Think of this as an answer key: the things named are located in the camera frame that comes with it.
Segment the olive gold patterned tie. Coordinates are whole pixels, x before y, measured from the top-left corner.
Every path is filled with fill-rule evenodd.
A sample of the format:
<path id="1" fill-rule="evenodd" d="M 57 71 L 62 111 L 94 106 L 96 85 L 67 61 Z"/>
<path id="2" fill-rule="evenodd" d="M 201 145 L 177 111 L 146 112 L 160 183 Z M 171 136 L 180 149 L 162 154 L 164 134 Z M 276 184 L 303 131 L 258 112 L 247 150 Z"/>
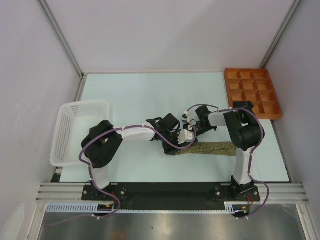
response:
<path id="1" fill-rule="evenodd" d="M 235 157 L 237 155 L 237 150 L 232 142 L 197 142 L 186 149 L 179 150 L 175 155 L 186 154 Z"/>

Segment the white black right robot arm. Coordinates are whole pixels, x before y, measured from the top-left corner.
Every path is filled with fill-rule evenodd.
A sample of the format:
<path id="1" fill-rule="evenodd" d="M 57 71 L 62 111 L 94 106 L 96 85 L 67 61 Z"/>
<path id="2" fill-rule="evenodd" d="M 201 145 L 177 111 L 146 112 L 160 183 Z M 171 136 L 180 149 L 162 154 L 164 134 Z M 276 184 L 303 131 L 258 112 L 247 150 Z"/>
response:
<path id="1" fill-rule="evenodd" d="M 230 194 L 242 201 L 248 196 L 255 182 L 252 178 L 254 152 L 265 137 L 265 131 L 253 111 L 254 105 L 250 101 L 238 101 L 235 108 L 218 109 L 211 112 L 207 105 L 199 106 L 195 112 L 197 135 L 219 126 L 226 126 L 231 142 L 236 148 L 236 165 L 231 176 Z"/>

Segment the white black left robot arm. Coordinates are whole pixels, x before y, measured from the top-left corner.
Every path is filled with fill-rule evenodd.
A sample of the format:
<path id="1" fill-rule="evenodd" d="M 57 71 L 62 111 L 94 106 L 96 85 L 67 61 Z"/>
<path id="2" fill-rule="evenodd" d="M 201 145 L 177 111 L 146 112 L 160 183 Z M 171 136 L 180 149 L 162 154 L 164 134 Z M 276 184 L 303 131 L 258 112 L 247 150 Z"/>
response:
<path id="1" fill-rule="evenodd" d="M 81 142 L 82 154 L 89 160 L 89 175 L 95 182 L 93 194 L 100 200 L 110 196 L 108 164 L 124 143 L 160 141 L 164 153 L 174 155 L 187 145 L 187 132 L 180 129 L 180 121 L 171 113 L 164 118 L 146 120 L 140 127 L 115 130 L 109 120 L 103 120 L 89 130 Z"/>

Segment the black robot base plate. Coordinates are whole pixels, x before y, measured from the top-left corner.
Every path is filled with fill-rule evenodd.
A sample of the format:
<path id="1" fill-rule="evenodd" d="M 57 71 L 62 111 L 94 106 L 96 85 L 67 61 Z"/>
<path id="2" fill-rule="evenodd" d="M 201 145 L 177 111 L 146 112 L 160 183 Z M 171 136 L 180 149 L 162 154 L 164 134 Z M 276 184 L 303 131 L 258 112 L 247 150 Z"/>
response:
<path id="1" fill-rule="evenodd" d="M 83 187 L 81 199 L 105 201 L 117 197 L 121 202 L 134 197 L 203 197 L 209 200 L 259 202 L 258 187 L 251 185 L 248 190 L 238 191 L 230 183 L 220 182 L 113 182 L 98 190 L 93 183 Z"/>

